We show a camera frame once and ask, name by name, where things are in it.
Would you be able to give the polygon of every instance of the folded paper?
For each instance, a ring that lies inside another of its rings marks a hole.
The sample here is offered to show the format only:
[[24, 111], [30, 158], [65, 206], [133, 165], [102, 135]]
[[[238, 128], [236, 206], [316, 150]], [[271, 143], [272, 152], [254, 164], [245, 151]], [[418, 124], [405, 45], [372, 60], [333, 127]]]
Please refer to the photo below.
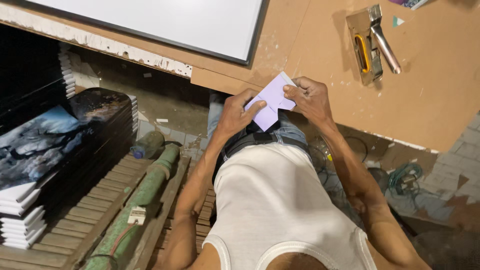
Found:
[[283, 87], [286, 85], [294, 86], [295, 84], [287, 74], [282, 71], [245, 106], [245, 109], [248, 110], [256, 101], [265, 100], [267, 102], [267, 106], [258, 111], [253, 117], [253, 121], [255, 121], [263, 131], [266, 131], [278, 121], [278, 109], [291, 110], [295, 107], [295, 102], [283, 96]]

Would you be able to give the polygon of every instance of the white tank top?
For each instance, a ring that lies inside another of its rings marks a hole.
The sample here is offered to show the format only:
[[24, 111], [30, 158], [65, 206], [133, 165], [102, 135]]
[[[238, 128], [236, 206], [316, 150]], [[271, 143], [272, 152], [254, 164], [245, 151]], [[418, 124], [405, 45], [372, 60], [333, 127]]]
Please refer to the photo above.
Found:
[[222, 270], [264, 270], [300, 252], [330, 270], [376, 270], [367, 235], [337, 209], [308, 156], [276, 143], [249, 146], [216, 176], [217, 220], [206, 237]]

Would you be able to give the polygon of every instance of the landscape painting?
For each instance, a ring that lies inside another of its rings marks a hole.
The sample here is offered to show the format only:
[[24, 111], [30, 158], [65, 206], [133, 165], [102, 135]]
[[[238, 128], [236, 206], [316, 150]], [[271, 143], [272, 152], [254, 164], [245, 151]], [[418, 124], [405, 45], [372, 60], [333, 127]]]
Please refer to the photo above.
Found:
[[56, 106], [0, 136], [0, 190], [38, 181], [86, 132], [86, 126]]

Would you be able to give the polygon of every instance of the man's left hand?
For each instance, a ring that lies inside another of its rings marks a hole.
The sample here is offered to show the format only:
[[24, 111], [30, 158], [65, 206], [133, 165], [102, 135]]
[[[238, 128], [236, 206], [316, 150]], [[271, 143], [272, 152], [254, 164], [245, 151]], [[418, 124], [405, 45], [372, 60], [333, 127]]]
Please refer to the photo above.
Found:
[[229, 139], [250, 124], [257, 112], [267, 105], [266, 101], [260, 100], [252, 104], [247, 111], [244, 109], [247, 102], [257, 94], [257, 91], [248, 88], [227, 98], [216, 131]]

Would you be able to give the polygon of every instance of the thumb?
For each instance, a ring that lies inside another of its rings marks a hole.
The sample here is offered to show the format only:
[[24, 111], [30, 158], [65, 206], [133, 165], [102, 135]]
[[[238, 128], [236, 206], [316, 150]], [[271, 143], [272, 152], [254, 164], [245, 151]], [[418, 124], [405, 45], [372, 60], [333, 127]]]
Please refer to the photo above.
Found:
[[285, 98], [291, 99], [295, 103], [297, 103], [301, 98], [305, 98], [303, 90], [295, 86], [286, 85], [283, 87], [283, 92], [285, 92]]
[[259, 100], [253, 103], [250, 108], [245, 112], [249, 118], [253, 118], [257, 112], [267, 106], [267, 102], [265, 100]]

